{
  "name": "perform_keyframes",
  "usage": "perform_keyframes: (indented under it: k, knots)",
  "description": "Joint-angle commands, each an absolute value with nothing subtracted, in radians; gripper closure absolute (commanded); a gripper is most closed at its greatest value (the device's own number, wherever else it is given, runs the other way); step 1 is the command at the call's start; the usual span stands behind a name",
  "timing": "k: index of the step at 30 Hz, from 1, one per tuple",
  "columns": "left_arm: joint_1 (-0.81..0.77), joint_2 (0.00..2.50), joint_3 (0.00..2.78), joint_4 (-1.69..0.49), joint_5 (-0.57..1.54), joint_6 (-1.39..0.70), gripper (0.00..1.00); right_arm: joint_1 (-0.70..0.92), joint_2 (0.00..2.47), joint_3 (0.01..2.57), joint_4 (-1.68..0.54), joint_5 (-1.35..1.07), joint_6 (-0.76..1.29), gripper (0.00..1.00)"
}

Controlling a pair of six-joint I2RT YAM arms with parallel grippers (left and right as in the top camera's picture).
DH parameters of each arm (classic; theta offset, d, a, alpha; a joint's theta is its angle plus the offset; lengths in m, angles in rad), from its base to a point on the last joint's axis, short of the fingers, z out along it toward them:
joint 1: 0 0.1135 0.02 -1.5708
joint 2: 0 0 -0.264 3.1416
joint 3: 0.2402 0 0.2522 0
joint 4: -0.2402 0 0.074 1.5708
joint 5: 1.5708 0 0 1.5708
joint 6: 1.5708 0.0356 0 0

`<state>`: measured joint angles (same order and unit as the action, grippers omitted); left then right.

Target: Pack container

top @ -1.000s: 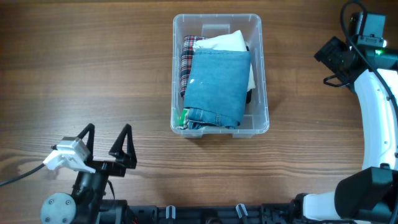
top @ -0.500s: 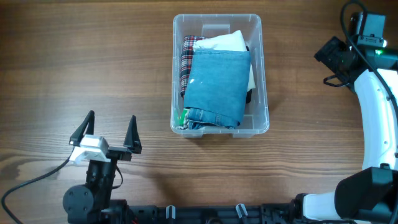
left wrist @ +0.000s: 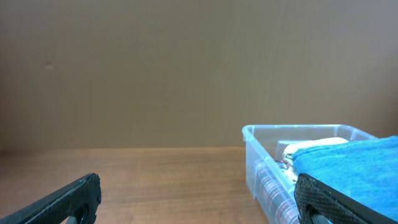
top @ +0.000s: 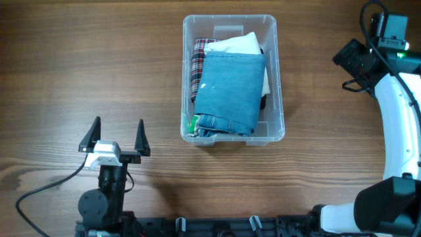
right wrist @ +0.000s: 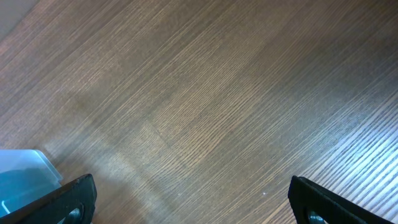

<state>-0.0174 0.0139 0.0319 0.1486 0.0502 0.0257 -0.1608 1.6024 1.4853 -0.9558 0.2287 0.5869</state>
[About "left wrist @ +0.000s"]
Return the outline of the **red navy plaid shirt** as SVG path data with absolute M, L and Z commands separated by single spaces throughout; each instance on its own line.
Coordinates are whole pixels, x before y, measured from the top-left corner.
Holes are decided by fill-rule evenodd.
M 276 164 L 255 163 L 254 197 L 269 223 L 299 224 L 299 211 L 293 196 L 294 186 Z

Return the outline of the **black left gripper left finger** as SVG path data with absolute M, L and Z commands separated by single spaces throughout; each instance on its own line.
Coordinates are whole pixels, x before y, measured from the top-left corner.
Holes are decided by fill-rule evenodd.
M 1 224 L 61 223 L 67 218 L 94 224 L 101 203 L 100 177 L 89 173 L 40 200 L 1 218 Z

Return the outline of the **clear plastic storage bin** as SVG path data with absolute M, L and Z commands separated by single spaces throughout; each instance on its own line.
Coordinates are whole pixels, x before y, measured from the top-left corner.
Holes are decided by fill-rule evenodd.
M 246 183 L 269 223 L 298 223 L 295 185 L 279 164 L 289 144 L 340 137 L 349 141 L 375 136 L 344 124 L 252 124 L 243 127 L 246 143 Z

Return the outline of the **blue jeans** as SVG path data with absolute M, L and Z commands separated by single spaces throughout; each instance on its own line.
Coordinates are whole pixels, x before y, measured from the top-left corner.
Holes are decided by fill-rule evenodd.
M 296 173 L 397 220 L 397 136 L 299 149 L 293 161 Z

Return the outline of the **cream cloth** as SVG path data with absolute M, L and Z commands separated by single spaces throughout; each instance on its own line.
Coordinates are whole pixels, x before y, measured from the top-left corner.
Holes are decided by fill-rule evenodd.
M 333 137 L 333 138 L 324 138 L 324 139 L 311 140 L 311 141 L 300 141 L 288 144 L 282 153 L 282 160 L 285 163 L 287 163 L 287 168 L 284 169 L 283 173 L 291 180 L 293 184 L 296 184 L 298 174 L 295 172 L 293 167 L 294 153 L 296 153 L 299 149 L 306 149 L 315 146 L 343 144 L 346 142 L 348 142 L 348 140 L 339 137 Z

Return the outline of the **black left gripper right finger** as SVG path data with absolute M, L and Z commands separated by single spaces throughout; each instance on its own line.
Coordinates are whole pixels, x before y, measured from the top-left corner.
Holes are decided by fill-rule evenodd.
M 298 176 L 294 198 L 300 224 L 397 224 L 308 174 Z

